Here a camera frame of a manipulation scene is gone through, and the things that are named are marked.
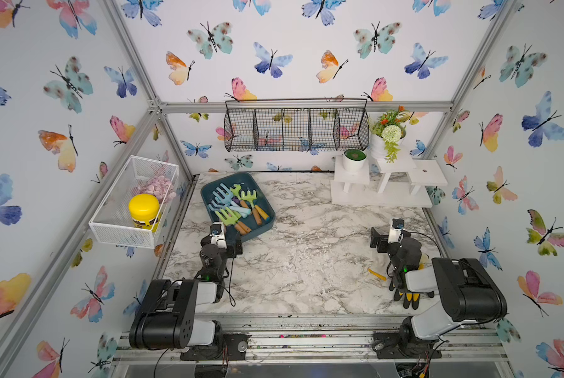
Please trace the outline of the teal plastic storage box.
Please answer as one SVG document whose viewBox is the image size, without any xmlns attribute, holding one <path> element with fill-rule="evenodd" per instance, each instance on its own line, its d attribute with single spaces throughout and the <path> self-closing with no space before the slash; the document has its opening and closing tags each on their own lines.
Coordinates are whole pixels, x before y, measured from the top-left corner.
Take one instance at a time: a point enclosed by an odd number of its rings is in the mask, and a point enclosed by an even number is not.
<svg viewBox="0 0 564 378">
<path fill-rule="evenodd" d="M 211 211 L 208 208 L 208 205 L 212 201 L 214 201 L 213 191 L 217 187 L 219 187 L 220 184 L 224 184 L 225 186 L 229 187 L 230 189 L 235 184 L 240 184 L 242 191 L 245 191 L 245 192 L 256 190 L 257 191 L 257 204 L 258 204 L 258 206 L 260 206 L 261 209 L 263 209 L 269 215 L 269 220 L 261 219 L 262 225 L 259 226 L 255 222 L 255 219 L 253 217 L 251 209 L 248 208 L 251 211 L 251 214 L 248 217 L 242 218 L 241 221 L 245 225 L 247 225 L 249 228 L 251 228 L 252 231 L 246 236 L 241 236 L 240 233 L 238 231 L 236 231 L 236 229 L 233 226 L 226 226 L 225 225 L 228 229 L 227 232 L 228 232 L 229 238 L 234 239 L 237 235 L 240 235 L 242 242 L 245 243 L 249 240 L 257 238 L 258 236 L 262 235 L 263 233 L 269 231 L 272 228 L 273 223 L 276 219 L 276 213 L 272 209 L 272 206 L 270 206 L 269 201 L 267 200 L 265 194 L 260 189 L 260 187 L 258 186 L 256 181 L 254 180 L 253 176 L 251 176 L 249 173 L 235 173 L 235 174 L 232 174 L 231 176 L 225 176 L 225 177 L 220 178 L 218 180 L 215 180 L 215 181 L 213 181 L 209 184 L 206 184 L 205 187 L 203 187 L 203 189 L 200 191 L 200 194 L 201 194 L 203 203 L 204 203 L 204 205 L 205 205 L 205 207 L 208 211 L 209 218 L 212 222 L 221 222 L 219 220 L 219 218 L 217 217 L 217 215 L 215 214 L 215 212 Z M 237 198 L 235 199 L 235 202 L 240 205 L 240 202 Z"/>
</svg>

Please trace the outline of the light blue fork rake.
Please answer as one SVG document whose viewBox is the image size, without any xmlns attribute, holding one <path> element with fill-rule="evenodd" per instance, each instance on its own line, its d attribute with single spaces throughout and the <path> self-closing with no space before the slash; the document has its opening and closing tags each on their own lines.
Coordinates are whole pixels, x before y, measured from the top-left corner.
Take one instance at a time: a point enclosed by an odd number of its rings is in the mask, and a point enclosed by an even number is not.
<svg viewBox="0 0 564 378">
<path fill-rule="evenodd" d="M 248 217 L 251 214 L 249 209 L 235 202 L 235 195 L 231 192 L 231 189 L 224 184 L 220 184 L 220 186 L 213 191 L 213 195 L 214 206 L 218 209 L 229 209 L 242 218 Z"/>
</svg>

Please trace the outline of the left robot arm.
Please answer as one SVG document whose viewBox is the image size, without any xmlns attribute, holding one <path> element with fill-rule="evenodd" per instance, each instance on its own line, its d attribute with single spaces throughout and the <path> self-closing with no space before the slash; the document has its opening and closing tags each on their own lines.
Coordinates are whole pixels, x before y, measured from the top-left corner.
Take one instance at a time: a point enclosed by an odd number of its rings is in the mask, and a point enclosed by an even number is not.
<svg viewBox="0 0 564 378">
<path fill-rule="evenodd" d="M 230 294 L 233 261 L 243 252 L 242 240 L 206 236 L 198 254 L 201 269 L 190 279 L 153 280 L 128 333 L 130 347 L 158 351 L 192 347 L 221 348 L 218 321 L 197 320 L 199 306 L 219 303 Z"/>
</svg>

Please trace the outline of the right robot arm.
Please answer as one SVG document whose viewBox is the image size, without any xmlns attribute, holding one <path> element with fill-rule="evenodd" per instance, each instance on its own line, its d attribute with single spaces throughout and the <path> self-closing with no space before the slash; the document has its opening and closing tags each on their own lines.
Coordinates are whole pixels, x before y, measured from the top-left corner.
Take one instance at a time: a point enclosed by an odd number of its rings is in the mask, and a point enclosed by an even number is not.
<svg viewBox="0 0 564 378">
<path fill-rule="evenodd" d="M 378 359 L 440 358 L 443 335 L 464 325 L 499 321 L 508 313 L 505 296 L 474 258 L 433 258 L 420 269 L 422 244 L 396 226 L 386 235 L 372 228 L 370 247 L 390 258 L 390 289 L 406 309 L 417 295 L 439 296 L 423 313 L 405 318 L 398 330 L 374 334 Z"/>
</svg>

